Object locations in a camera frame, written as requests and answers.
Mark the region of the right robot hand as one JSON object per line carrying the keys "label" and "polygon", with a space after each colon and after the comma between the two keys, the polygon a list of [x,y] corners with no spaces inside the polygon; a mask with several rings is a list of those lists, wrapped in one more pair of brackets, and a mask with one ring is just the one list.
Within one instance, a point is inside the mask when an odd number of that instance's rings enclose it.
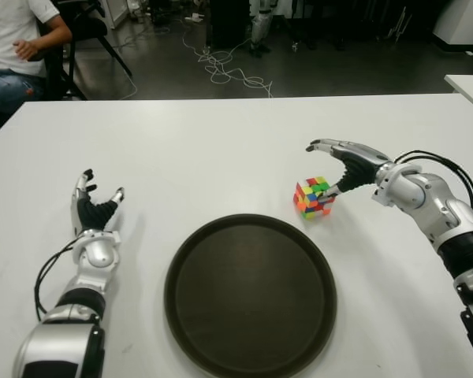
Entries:
{"label": "right robot hand", "polygon": [[382,152],[349,141],[315,139],[306,147],[306,151],[316,150],[328,153],[345,167],[344,174],[337,183],[318,196],[320,202],[326,202],[357,187],[373,184],[379,169],[391,162]]}

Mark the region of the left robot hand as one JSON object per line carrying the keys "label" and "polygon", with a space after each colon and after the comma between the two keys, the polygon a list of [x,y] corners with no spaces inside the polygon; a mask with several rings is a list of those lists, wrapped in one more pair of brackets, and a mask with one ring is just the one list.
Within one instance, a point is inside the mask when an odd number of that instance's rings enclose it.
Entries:
{"label": "left robot hand", "polygon": [[94,183],[88,185],[93,178],[93,170],[85,170],[77,179],[72,193],[70,211],[75,236],[87,230],[104,230],[118,206],[125,199],[125,189],[119,187],[108,201],[95,204],[91,200],[90,193],[98,186]]}

